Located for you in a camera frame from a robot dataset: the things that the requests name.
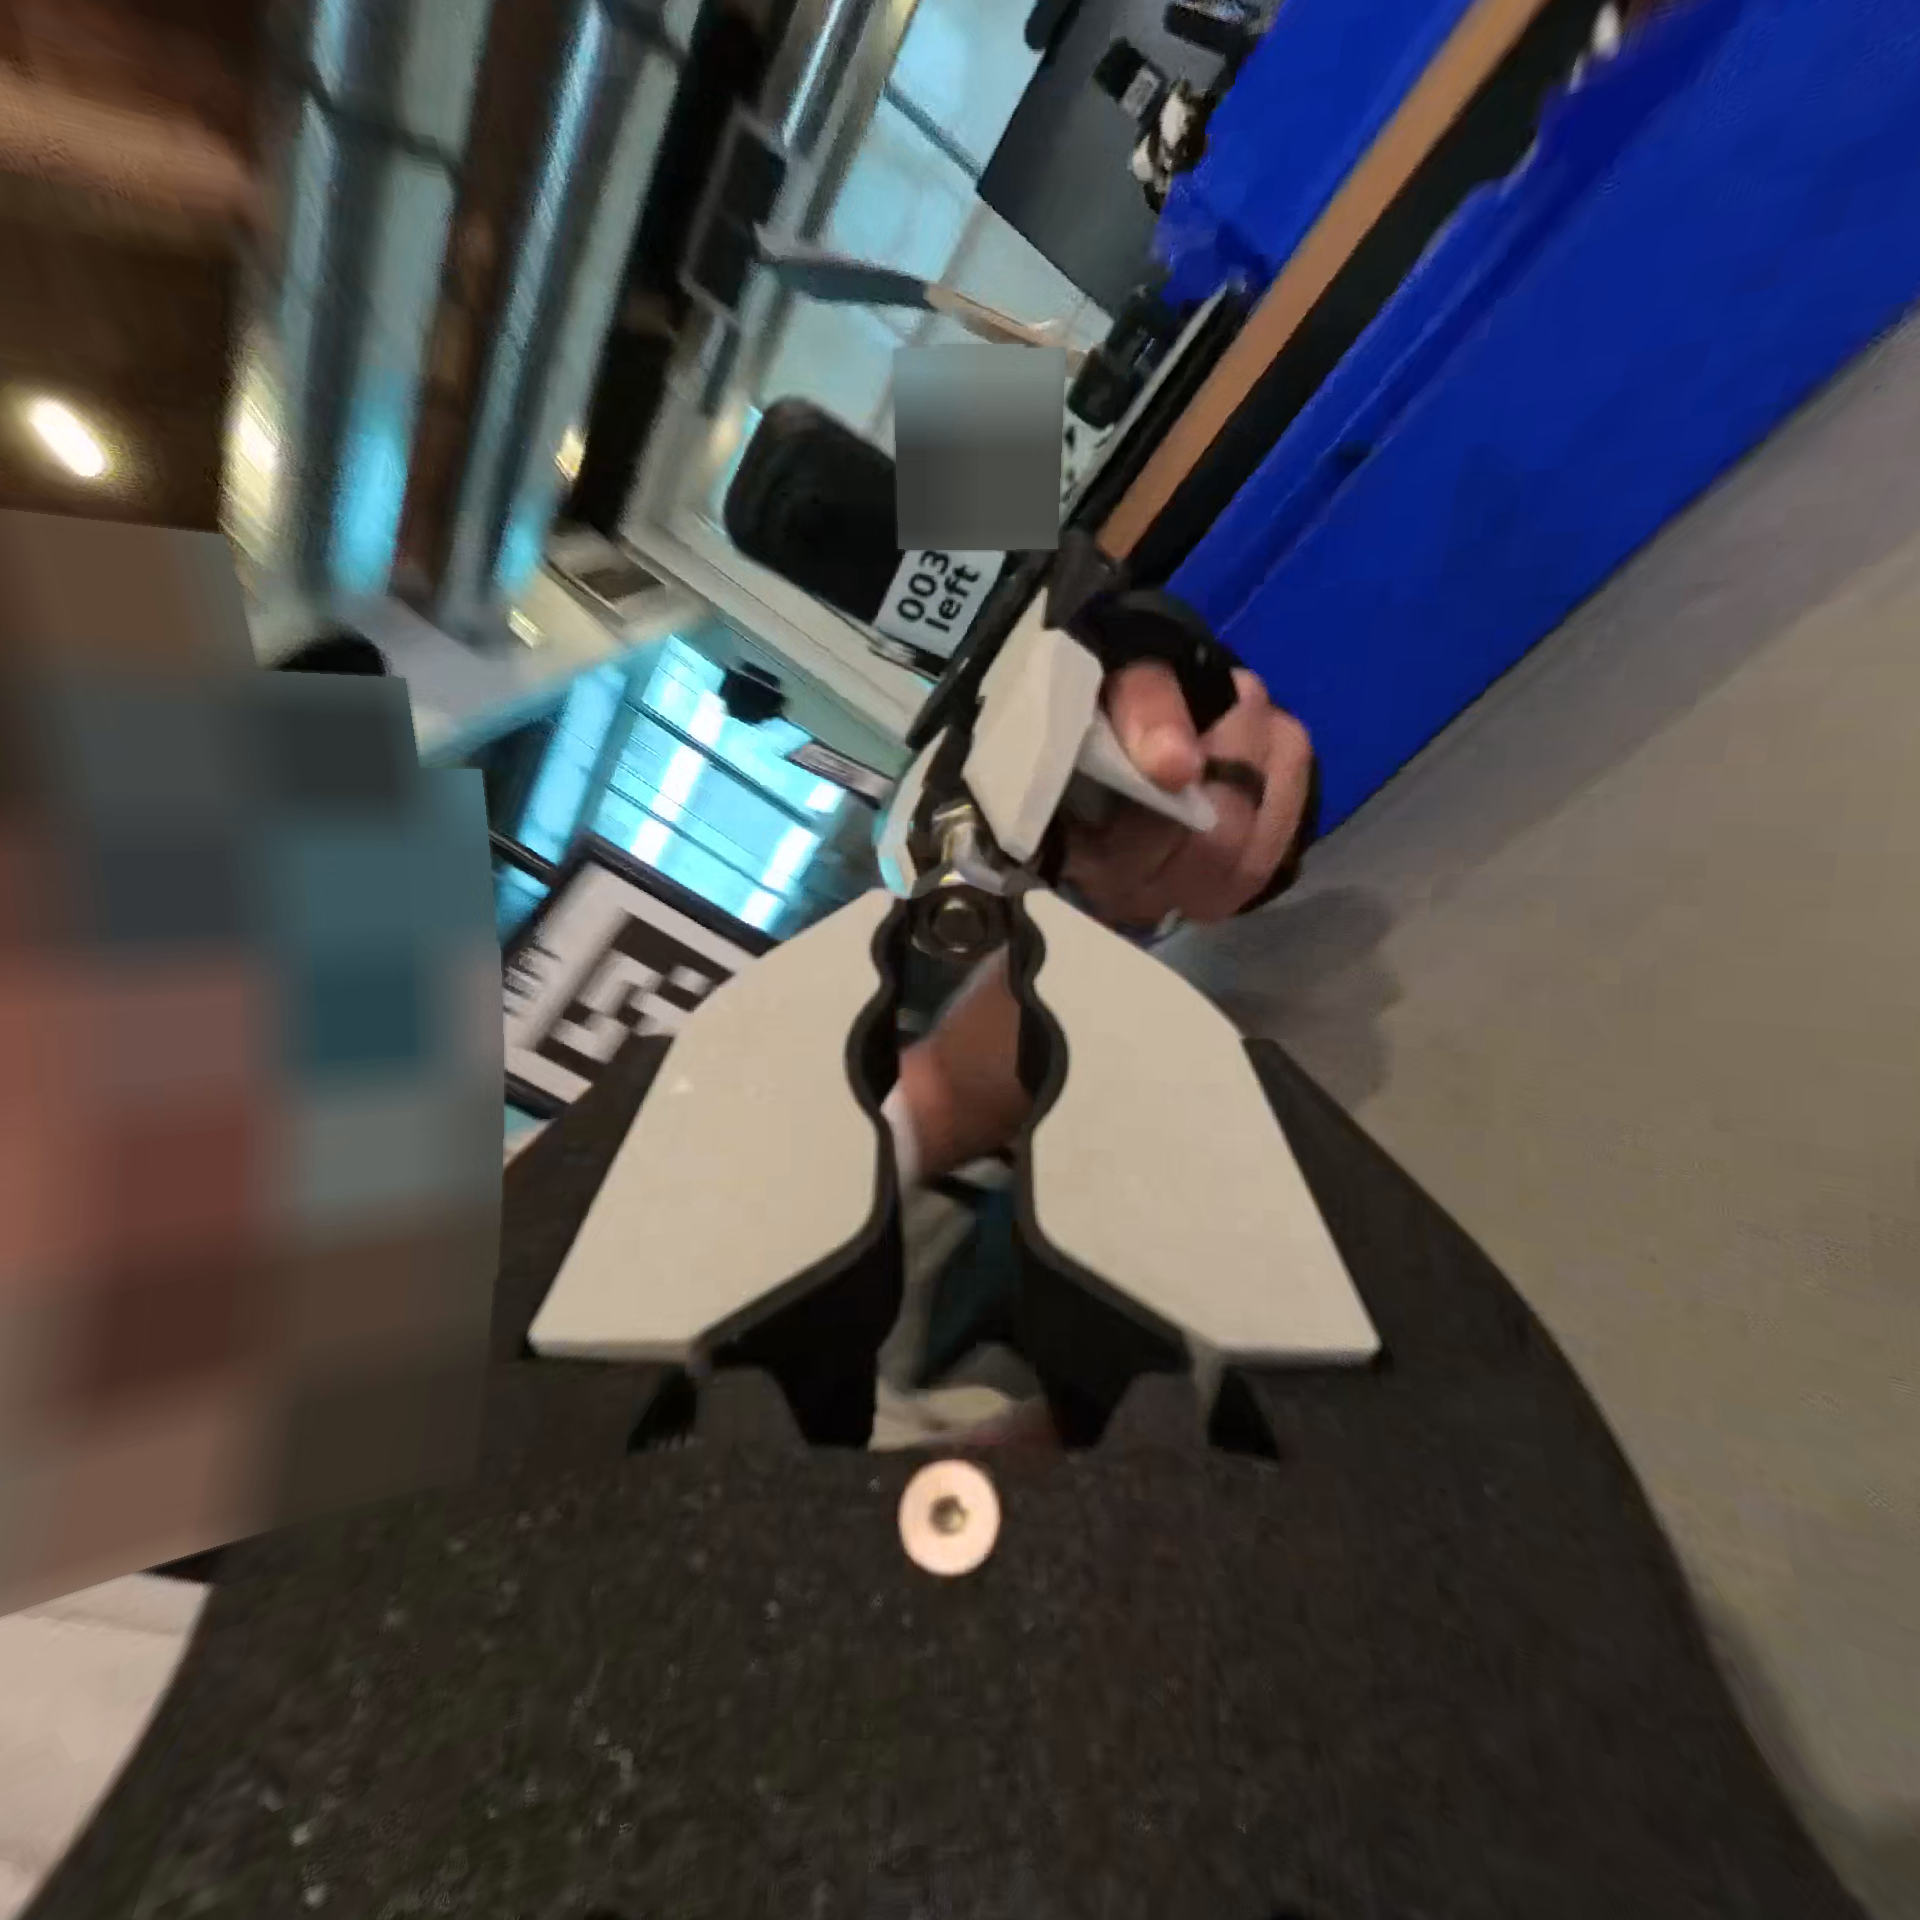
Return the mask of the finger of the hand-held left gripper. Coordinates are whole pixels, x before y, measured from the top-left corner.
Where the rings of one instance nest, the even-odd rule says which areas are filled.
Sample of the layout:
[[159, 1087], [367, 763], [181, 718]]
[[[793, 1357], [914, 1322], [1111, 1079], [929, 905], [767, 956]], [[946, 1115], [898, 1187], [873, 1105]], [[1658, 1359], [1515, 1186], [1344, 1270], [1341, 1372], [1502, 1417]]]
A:
[[1067, 793], [1099, 792], [1082, 759], [1102, 719], [1102, 683], [1096, 654], [1044, 618], [1020, 618], [1001, 641], [979, 682], [961, 765], [984, 867], [1032, 867], [1061, 806], [1089, 811]]
[[905, 771], [875, 814], [875, 873], [898, 899], [911, 899], [939, 871], [939, 834], [928, 799], [929, 771]]

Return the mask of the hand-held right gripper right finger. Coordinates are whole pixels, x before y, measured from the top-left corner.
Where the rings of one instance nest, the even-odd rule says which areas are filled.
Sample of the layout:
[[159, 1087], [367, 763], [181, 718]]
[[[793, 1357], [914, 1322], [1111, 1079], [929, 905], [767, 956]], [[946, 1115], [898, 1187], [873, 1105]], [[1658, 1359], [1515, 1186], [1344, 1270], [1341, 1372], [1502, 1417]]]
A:
[[1025, 1150], [1041, 1249], [1204, 1367], [1374, 1361], [1380, 1331], [1236, 1024], [1053, 891], [1020, 903], [1064, 1049]]

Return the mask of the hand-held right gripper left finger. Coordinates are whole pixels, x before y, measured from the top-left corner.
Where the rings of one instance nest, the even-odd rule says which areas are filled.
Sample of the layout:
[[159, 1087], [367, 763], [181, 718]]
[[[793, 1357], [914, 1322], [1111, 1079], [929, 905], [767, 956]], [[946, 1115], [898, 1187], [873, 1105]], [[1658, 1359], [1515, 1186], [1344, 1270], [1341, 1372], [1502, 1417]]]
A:
[[530, 1322], [537, 1355], [701, 1361], [851, 1249], [886, 1139], [849, 1046], [898, 907], [866, 890], [686, 1015]]

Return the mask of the steel hex bolt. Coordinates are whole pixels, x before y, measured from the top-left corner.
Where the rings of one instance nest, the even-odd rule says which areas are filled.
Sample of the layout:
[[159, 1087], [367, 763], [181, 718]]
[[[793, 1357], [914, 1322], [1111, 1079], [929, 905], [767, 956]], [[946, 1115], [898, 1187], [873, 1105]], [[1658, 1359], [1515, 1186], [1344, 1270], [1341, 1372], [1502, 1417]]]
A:
[[1033, 881], [1033, 870], [1000, 848], [977, 806], [965, 797], [937, 806], [926, 832], [929, 867], [923, 881], [934, 893], [1014, 899]]

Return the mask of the blue plastic bin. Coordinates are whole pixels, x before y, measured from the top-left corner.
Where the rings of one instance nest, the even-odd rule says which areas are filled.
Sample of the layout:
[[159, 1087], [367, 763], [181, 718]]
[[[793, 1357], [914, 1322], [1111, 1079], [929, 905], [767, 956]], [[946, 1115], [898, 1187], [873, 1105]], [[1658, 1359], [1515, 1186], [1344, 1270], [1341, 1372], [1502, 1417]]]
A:
[[1688, 4], [1543, 109], [1171, 574], [1336, 827], [1917, 288], [1917, 6]]
[[1259, 289], [1443, 47], [1468, 1], [1285, 1], [1164, 195], [1153, 256], [1176, 308]]

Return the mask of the person's left hand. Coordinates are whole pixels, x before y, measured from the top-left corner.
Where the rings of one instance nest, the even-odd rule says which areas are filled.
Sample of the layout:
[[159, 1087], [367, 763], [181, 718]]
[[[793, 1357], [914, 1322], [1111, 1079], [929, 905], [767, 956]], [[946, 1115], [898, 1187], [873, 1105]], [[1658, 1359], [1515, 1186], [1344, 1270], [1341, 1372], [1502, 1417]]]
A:
[[1259, 677], [1231, 673], [1234, 705], [1198, 729], [1174, 669], [1139, 659], [1103, 690], [1129, 763], [1151, 785], [1198, 785], [1212, 827], [1191, 829], [1136, 804], [1071, 824], [1059, 891], [1109, 927], [1143, 938], [1164, 923], [1213, 925], [1273, 899], [1294, 879], [1319, 820], [1319, 762], [1303, 724]]

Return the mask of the framed marker sign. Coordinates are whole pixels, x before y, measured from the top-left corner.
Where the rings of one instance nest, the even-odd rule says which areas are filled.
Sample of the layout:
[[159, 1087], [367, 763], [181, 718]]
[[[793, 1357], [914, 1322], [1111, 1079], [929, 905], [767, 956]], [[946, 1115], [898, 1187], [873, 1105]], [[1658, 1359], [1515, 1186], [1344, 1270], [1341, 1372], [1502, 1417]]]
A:
[[549, 1119], [633, 1039], [672, 1039], [777, 938], [589, 834], [499, 947], [508, 1107]]

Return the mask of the black monitor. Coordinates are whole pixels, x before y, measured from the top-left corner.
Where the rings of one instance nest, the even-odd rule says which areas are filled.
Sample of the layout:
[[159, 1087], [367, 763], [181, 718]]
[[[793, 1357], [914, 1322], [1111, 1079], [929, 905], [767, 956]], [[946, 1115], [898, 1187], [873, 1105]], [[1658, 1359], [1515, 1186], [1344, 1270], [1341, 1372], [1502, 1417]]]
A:
[[1164, 78], [1210, 83], [1219, 61], [1164, 28], [1164, 1], [1015, 6], [1018, 47], [1036, 58], [977, 175], [977, 197], [1099, 309], [1155, 276], [1157, 215], [1132, 173], [1138, 123], [1094, 82], [1115, 39]]

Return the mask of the wooden office desk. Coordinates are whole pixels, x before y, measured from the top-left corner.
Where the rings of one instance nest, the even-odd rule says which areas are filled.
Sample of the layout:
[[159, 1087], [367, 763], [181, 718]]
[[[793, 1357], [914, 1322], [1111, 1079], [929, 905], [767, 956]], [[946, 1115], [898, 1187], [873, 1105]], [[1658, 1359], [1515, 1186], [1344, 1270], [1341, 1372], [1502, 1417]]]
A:
[[1113, 561], [1132, 557], [1331, 279], [1541, 12], [1539, 1], [1473, 1], [1463, 9], [1099, 523], [1098, 545]]

